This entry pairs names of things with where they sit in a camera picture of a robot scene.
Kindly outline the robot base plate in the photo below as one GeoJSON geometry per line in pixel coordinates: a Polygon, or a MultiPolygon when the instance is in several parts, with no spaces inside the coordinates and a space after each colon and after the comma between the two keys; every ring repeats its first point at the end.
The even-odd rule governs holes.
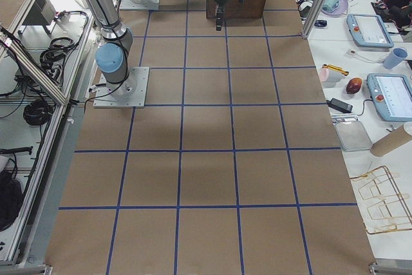
{"type": "Polygon", "coordinates": [[[94,108],[144,108],[149,80],[149,67],[132,67],[128,79],[117,89],[108,84],[97,89],[94,108]]]}

